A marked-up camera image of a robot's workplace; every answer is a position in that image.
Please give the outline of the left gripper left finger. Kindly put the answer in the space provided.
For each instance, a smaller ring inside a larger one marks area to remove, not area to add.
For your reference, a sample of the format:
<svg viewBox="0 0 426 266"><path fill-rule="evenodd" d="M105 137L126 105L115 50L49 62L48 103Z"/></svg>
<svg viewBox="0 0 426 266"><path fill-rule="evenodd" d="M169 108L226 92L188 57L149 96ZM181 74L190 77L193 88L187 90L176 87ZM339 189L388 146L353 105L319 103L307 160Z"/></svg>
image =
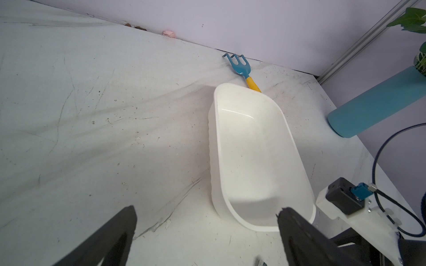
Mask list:
<svg viewBox="0 0 426 266"><path fill-rule="evenodd" d="M123 208L55 265L125 266L136 223L137 215L134 206Z"/></svg>

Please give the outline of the pink scrap at wall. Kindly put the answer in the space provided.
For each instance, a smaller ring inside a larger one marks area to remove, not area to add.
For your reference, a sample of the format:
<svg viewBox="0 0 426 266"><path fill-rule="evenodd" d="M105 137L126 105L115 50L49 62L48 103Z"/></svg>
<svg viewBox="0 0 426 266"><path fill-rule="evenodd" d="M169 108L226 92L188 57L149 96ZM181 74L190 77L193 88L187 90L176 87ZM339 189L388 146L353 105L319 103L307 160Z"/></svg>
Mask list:
<svg viewBox="0 0 426 266"><path fill-rule="evenodd" d="M169 38L176 38L176 35L173 31L165 30L162 32L163 36L169 37Z"/></svg>

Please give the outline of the white plastic storage box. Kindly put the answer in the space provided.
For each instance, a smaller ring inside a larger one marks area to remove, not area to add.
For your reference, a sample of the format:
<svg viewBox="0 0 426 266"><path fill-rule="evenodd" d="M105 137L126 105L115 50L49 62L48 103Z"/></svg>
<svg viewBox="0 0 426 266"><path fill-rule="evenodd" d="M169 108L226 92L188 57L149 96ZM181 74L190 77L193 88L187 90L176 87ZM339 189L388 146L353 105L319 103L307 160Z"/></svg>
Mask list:
<svg viewBox="0 0 426 266"><path fill-rule="evenodd" d="M208 113L211 198L218 215L256 232L278 231L293 208L308 222L314 193L281 108L263 93L224 83Z"/></svg>

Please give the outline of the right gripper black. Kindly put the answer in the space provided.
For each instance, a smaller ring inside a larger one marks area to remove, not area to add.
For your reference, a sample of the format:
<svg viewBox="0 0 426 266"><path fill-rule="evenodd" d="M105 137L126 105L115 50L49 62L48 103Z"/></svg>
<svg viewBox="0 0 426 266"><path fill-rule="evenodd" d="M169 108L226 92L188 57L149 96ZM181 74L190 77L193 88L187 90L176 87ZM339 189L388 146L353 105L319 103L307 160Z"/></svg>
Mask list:
<svg viewBox="0 0 426 266"><path fill-rule="evenodd" d="M426 241L403 239L401 231L397 229L400 220L392 212L356 212L349 216L333 212L327 216L340 219L350 226L350 229L332 239L339 246L347 243L360 245L362 254L373 247L394 266L426 264Z"/></svg>

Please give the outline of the aluminium frame rails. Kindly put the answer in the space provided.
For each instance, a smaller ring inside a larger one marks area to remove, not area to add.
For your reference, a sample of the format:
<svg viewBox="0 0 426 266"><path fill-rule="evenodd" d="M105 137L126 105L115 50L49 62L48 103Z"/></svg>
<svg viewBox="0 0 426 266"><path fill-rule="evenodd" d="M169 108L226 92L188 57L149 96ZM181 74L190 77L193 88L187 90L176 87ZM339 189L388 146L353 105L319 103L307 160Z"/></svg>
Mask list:
<svg viewBox="0 0 426 266"><path fill-rule="evenodd" d="M386 30L387 24L400 17L406 8L416 6L420 0L399 1L383 18L381 18L368 32L366 32L357 42L355 42L344 54L339 57L330 67L328 67L318 78L320 85L328 81L332 76L345 67L360 52L372 44Z"/></svg>

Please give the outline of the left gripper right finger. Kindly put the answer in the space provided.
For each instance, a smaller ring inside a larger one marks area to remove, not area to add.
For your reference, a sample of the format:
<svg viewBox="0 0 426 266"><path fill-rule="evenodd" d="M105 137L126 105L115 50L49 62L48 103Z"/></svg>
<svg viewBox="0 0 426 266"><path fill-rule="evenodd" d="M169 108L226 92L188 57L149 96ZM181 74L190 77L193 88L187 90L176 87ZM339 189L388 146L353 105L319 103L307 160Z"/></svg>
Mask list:
<svg viewBox="0 0 426 266"><path fill-rule="evenodd" d="M290 207L277 215L277 223L290 266L362 266L340 250Z"/></svg>

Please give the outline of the teal vase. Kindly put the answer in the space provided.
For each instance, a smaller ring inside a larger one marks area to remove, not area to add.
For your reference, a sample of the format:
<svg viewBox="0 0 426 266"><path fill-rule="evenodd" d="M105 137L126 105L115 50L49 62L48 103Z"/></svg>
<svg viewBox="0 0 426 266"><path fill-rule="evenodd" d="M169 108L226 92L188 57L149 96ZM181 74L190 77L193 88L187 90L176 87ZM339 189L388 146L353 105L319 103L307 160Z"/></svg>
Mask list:
<svg viewBox="0 0 426 266"><path fill-rule="evenodd" d="M336 110L327 121L341 137L351 138L426 96L426 76L411 66Z"/></svg>

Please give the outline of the green artificial plant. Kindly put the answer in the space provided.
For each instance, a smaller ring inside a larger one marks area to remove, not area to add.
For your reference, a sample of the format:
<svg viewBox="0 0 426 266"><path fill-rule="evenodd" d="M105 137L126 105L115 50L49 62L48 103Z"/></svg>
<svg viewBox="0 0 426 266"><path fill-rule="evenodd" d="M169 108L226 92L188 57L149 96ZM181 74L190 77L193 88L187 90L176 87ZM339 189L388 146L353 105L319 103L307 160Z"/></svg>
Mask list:
<svg viewBox="0 0 426 266"><path fill-rule="evenodd" d="M401 26L403 31L426 34L426 10L421 8L406 8L405 12L389 22L386 27ZM424 42L414 58L414 67L423 76L426 75L426 43Z"/></svg>

